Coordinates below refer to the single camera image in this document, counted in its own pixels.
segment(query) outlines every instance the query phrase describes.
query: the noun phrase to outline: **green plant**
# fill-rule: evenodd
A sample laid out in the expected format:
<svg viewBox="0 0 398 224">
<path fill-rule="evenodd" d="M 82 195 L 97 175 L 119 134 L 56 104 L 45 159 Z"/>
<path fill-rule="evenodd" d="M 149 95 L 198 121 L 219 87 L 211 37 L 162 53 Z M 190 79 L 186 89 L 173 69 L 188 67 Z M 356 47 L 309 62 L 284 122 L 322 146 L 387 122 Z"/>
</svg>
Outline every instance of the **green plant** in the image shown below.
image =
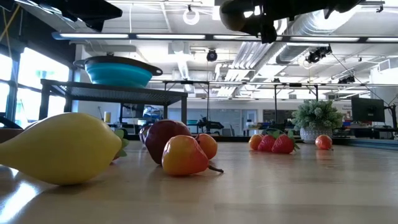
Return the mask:
<svg viewBox="0 0 398 224">
<path fill-rule="evenodd" d="M 304 104 L 293 112 L 295 129 L 300 128 L 339 128 L 343 125 L 343 115 L 332 107 L 332 101 L 304 100 Z"/>
</svg>

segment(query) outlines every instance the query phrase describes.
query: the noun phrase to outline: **pear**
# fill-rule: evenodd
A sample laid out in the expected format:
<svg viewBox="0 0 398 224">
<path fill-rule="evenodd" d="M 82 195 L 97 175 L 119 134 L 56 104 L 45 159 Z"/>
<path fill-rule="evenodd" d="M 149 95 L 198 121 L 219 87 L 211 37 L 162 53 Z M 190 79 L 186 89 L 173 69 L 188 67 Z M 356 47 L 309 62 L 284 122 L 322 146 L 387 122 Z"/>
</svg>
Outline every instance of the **pear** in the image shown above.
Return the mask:
<svg viewBox="0 0 398 224">
<path fill-rule="evenodd" d="M 163 170 L 169 175 L 191 175 L 207 168 L 221 172 L 221 169 L 209 165 L 206 154 L 196 139 L 191 136 L 175 136 L 166 144 L 162 157 Z"/>
<path fill-rule="evenodd" d="M 64 113 L 0 144 L 0 164 L 56 185 L 80 184 L 103 172 L 122 148 L 107 124 L 83 113 Z"/>
</svg>

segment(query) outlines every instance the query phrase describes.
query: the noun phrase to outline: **desk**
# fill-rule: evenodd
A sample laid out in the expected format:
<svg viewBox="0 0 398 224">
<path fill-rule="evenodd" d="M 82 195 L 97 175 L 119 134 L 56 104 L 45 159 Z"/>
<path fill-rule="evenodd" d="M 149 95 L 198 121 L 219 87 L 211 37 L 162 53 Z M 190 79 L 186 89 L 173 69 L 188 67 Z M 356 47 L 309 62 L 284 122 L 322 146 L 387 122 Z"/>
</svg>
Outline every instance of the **desk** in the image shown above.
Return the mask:
<svg viewBox="0 0 398 224">
<path fill-rule="evenodd" d="M 294 155 L 219 143 L 210 170 L 164 174 L 141 143 L 86 184 L 57 187 L 0 166 L 0 222 L 70 223 L 394 223 L 398 153 L 300 144 Z"/>
<path fill-rule="evenodd" d="M 371 139 L 380 139 L 380 133 L 392 133 L 391 137 L 393 138 L 393 132 L 397 130 L 394 128 L 362 128 L 362 127 L 352 127 L 350 128 L 351 134 L 355 135 L 356 138 L 371 138 Z"/>
</svg>

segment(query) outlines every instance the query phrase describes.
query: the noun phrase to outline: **pear stem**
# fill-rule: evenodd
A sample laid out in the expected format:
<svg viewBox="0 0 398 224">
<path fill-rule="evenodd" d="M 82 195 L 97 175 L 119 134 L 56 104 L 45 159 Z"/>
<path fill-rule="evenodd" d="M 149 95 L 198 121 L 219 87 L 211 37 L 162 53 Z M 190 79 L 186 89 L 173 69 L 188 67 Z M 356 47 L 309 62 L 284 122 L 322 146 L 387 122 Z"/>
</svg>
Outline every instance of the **pear stem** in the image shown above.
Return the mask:
<svg viewBox="0 0 398 224">
<path fill-rule="evenodd" d="M 212 165 L 209 165 L 208 168 L 209 168 L 209 170 L 217 171 L 217 172 L 224 174 L 224 171 L 222 169 L 215 168 Z"/>
</svg>

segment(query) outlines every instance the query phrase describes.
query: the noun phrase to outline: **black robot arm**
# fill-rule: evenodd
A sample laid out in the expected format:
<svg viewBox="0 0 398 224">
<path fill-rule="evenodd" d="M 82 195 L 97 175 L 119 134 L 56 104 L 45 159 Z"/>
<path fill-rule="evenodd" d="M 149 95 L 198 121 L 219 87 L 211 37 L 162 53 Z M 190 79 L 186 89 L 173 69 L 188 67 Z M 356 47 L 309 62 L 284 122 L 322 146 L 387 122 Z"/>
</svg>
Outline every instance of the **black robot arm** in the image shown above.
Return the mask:
<svg viewBox="0 0 398 224">
<path fill-rule="evenodd" d="M 220 7 L 223 24 L 235 31 L 250 35 L 261 34 L 263 43 L 272 43 L 277 34 L 274 21 L 294 18 L 297 15 L 325 10 L 325 19 L 333 11 L 346 12 L 365 0 L 232 0 L 224 2 Z M 244 18 L 243 13 L 254 11 L 255 6 L 261 8 L 256 16 Z"/>
</svg>

